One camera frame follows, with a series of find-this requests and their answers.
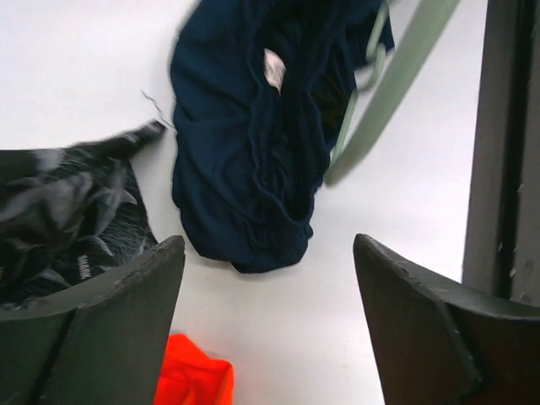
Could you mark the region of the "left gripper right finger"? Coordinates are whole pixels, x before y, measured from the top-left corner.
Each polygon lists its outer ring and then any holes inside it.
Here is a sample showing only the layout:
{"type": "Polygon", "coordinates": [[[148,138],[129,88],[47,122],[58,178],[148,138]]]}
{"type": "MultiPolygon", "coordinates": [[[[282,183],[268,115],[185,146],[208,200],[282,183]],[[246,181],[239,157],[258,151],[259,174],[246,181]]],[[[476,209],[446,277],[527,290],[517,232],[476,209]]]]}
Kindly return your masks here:
{"type": "Polygon", "coordinates": [[[368,235],[356,235],[353,251],[386,403],[538,403],[538,308],[467,287],[368,235]]]}

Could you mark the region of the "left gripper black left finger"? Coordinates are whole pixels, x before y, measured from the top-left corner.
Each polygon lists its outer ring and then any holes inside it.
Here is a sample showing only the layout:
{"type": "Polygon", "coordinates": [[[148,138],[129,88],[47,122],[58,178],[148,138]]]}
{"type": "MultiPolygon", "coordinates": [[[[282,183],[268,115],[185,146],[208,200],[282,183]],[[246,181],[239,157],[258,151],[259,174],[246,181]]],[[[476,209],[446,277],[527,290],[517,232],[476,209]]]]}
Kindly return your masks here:
{"type": "Polygon", "coordinates": [[[1,313],[3,404],[150,404],[185,265],[171,236],[25,309],[1,313]]]}

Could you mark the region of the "navy blue shorts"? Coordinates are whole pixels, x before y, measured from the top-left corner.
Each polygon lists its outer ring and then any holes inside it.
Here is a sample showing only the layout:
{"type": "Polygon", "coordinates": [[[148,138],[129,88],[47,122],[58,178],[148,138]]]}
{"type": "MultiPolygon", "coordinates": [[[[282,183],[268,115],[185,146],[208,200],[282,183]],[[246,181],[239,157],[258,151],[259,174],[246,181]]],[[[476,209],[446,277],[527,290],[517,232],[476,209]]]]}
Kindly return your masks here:
{"type": "Polygon", "coordinates": [[[192,11],[170,64],[172,197],[199,255],[241,273],[301,260],[380,8],[204,0],[192,11]]]}

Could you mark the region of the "mint green wavy hanger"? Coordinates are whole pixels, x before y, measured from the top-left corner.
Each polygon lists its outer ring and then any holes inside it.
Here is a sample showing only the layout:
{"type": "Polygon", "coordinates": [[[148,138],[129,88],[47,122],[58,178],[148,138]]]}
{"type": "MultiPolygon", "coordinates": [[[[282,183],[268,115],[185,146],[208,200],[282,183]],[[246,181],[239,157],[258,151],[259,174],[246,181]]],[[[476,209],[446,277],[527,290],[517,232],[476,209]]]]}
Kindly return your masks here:
{"type": "Polygon", "coordinates": [[[326,186],[336,186],[375,146],[459,3],[459,0],[419,2],[390,62],[386,60],[386,47],[381,36],[390,17],[392,2],[381,4],[365,50],[372,72],[349,98],[324,175],[326,186]]]}

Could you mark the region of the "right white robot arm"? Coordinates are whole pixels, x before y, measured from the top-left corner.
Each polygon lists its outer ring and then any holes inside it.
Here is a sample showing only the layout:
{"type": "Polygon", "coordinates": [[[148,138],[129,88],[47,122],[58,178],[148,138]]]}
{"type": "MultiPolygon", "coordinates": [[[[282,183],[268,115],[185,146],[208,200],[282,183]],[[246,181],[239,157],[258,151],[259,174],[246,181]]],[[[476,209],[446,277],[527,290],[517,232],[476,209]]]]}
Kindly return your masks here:
{"type": "Polygon", "coordinates": [[[462,282],[539,304],[539,3],[490,1],[462,282]]]}

